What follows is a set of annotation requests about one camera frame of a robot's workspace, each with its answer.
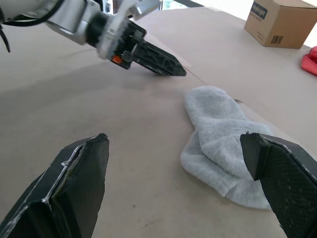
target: box label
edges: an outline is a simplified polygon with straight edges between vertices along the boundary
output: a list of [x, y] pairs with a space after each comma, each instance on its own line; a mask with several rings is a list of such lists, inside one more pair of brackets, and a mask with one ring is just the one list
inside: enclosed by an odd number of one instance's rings
[[262, 7], [260, 4], [257, 4], [255, 1], [253, 2], [251, 12], [254, 12], [257, 16], [259, 16], [262, 19], [265, 19], [265, 16], [267, 14], [267, 9]]

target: cardboard box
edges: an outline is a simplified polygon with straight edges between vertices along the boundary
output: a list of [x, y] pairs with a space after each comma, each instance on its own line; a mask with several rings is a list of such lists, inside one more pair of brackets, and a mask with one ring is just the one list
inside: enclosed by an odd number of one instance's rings
[[317, 6], [302, 0], [255, 0], [244, 29], [263, 46], [300, 49], [316, 22]]

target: table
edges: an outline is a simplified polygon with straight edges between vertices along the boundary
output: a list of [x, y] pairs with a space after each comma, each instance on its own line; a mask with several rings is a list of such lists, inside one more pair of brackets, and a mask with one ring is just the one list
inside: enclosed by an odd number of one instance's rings
[[316, 79], [297, 65], [308, 48], [264, 48], [242, 20], [207, 8], [159, 11], [140, 24], [178, 55], [186, 77], [123, 70], [45, 25], [5, 28], [13, 53], [2, 46], [0, 219], [63, 146], [105, 132], [110, 158], [94, 238], [284, 238], [272, 212], [233, 204], [182, 169], [193, 132], [183, 95], [222, 87], [251, 118], [314, 151]]

